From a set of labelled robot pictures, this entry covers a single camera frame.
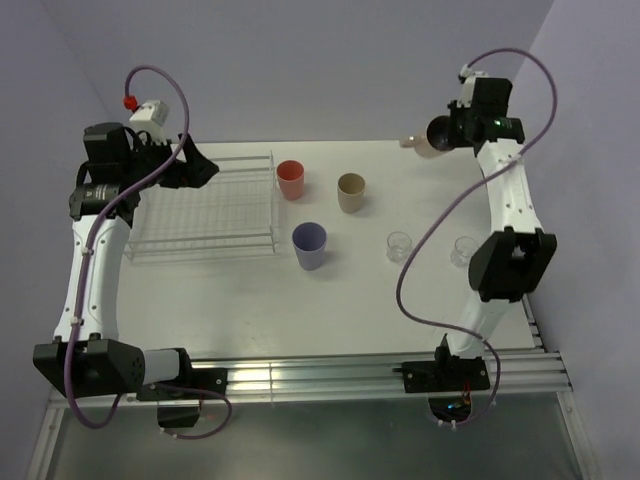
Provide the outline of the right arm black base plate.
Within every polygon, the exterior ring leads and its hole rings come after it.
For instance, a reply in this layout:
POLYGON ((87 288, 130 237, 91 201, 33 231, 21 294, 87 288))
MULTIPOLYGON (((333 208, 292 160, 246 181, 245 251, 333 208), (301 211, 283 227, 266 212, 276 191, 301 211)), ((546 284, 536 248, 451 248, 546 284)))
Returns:
POLYGON ((404 391, 416 393, 486 391, 490 380, 481 358, 403 362, 393 369, 400 374, 404 391))

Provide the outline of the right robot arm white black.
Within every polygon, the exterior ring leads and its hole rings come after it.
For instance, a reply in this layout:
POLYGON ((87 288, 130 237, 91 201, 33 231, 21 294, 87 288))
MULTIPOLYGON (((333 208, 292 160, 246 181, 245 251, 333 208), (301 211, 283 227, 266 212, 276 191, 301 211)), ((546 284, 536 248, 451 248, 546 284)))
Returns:
POLYGON ((555 235, 544 231, 533 207, 522 161, 523 125, 508 115, 511 81, 472 73, 461 84, 448 114, 433 119, 426 135, 438 151, 472 149, 488 196, 490 229, 469 261, 471 295, 460 330, 446 340, 452 355, 432 368, 435 383, 446 390, 466 379, 462 359, 484 353, 511 304, 536 289, 557 248, 555 235))

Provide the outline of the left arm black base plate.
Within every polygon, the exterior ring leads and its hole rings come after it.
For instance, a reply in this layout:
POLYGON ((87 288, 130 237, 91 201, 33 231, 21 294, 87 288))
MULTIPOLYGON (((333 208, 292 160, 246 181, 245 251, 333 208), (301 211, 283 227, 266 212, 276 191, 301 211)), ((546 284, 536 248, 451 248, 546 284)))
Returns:
MULTIPOLYGON (((217 394, 226 395, 226 387, 228 384, 228 370, 226 368, 203 368, 194 369, 191 379, 181 384, 177 380, 168 381, 169 385, 179 386, 180 388, 188 388, 195 390, 212 391, 217 394)), ((205 400, 209 396, 202 393, 189 393, 174 390, 166 390, 159 388, 151 388, 144 386, 137 394, 138 401, 182 401, 182 400, 205 400)))

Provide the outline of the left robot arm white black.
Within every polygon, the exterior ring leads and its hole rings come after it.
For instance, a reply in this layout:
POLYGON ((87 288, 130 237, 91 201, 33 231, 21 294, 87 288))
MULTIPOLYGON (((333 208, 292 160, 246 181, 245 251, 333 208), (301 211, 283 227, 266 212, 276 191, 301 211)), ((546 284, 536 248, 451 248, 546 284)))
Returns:
POLYGON ((189 135, 176 146, 117 122, 85 129, 87 159, 69 198, 74 253, 63 312, 33 363, 66 398, 138 393, 158 383, 172 399, 195 386, 183 348, 144 351, 123 343, 117 326, 120 269, 143 190, 204 187, 219 171, 189 135))

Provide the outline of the beige plastic cup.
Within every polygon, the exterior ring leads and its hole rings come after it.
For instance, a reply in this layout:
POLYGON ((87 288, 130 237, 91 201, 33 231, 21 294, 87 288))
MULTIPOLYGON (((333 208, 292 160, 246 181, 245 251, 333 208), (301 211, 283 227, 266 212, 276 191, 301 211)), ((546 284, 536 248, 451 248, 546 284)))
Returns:
POLYGON ((364 202, 366 182, 356 173, 346 173, 337 182, 337 195, 340 209, 344 213, 358 211, 364 202))

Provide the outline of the pink ceramic mug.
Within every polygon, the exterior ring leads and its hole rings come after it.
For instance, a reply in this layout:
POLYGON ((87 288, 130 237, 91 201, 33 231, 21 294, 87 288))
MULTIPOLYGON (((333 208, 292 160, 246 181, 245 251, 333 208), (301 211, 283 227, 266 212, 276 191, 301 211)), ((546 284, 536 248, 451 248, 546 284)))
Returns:
POLYGON ((448 115, 434 117, 420 134, 409 135, 399 140, 402 149, 413 150, 425 159, 434 159, 452 150, 448 142, 448 115))

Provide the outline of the purple plastic cup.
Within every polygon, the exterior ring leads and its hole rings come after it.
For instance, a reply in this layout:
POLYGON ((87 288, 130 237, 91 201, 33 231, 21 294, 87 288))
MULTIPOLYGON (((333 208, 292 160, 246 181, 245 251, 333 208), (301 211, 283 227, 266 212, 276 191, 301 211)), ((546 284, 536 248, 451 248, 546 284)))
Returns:
POLYGON ((327 232, 315 222, 305 222, 295 227, 292 243, 299 266, 305 271, 320 268, 324 262, 327 232))

